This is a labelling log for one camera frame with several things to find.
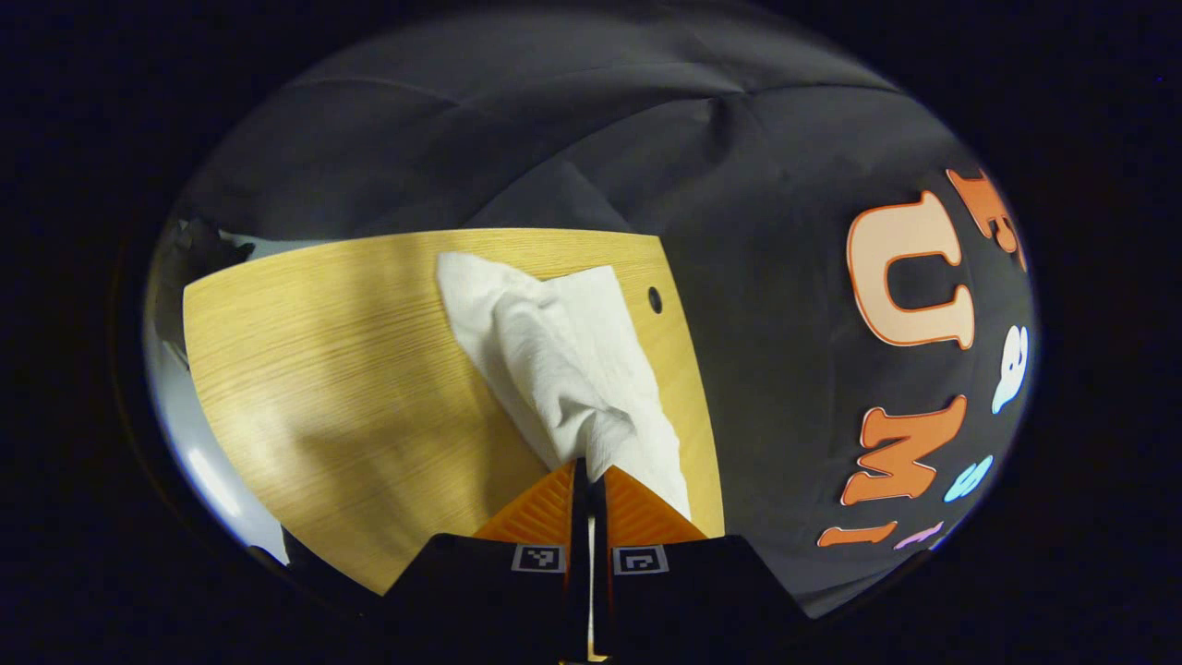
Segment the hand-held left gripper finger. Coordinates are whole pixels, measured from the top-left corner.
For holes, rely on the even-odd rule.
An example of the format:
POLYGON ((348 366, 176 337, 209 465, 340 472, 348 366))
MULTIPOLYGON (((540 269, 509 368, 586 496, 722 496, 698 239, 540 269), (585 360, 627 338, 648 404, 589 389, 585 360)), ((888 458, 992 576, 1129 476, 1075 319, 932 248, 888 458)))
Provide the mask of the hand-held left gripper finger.
POLYGON ((587 480, 548 472, 470 536, 428 539, 379 601, 389 665, 587 658, 587 480))
POLYGON ((617 467, 591 506, 591 647, 608 665, 767 665, 808 632, 747 539, 706 536, 617 467))

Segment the black backdrop cloth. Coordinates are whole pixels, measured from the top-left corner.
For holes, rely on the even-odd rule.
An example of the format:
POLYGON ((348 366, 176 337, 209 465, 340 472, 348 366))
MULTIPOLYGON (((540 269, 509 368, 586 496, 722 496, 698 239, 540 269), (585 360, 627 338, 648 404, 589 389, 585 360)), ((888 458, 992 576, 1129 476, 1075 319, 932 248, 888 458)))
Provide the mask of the black backdrop cloth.
POLYGON ((532 0, 316 64, 190 210, 261 248, 556 227, 658 236, 726 527, 811 617, 946 537, 999 476, 1040 335, 1007 201, 941 120, 764 11, 532 0))

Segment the white jeans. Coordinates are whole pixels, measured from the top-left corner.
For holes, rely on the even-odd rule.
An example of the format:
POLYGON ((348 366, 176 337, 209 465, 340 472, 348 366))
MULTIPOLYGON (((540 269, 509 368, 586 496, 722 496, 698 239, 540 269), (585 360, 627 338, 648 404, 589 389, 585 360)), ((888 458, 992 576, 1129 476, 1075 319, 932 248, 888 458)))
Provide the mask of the white jeans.
POLYGON ((611 266, 532 278, 476 254, 439 254, 452 335, 550 470, 619 468, 691 517, 680 441, 611 266))

